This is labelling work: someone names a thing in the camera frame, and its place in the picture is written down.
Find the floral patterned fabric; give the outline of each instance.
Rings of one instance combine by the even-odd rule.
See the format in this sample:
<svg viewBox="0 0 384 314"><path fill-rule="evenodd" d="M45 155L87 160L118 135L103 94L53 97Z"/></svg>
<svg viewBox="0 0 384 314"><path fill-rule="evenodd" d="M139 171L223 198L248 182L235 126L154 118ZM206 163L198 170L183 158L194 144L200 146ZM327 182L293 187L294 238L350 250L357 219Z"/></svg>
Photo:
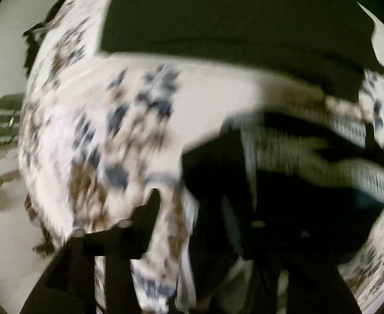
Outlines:
<svg viewBox="0 0 384 314"><path fill-rule="evenodd" d="M218 133L231 114L264 105L318 102L315 86L275 72L203 60L98 51L110 0L66 0L50 23L28 79L20 168L31 209L60 247L76 228L110 228L158 188L162 208L149 251L132 261L145 310L166 312L187 242L188 206L179 191L185 147ZM361 107L384 146L384 77L366 72ZM105 307L97 257L98 310ZM384 282L384 213L369 241L342 267L361 308Z"/></svg>

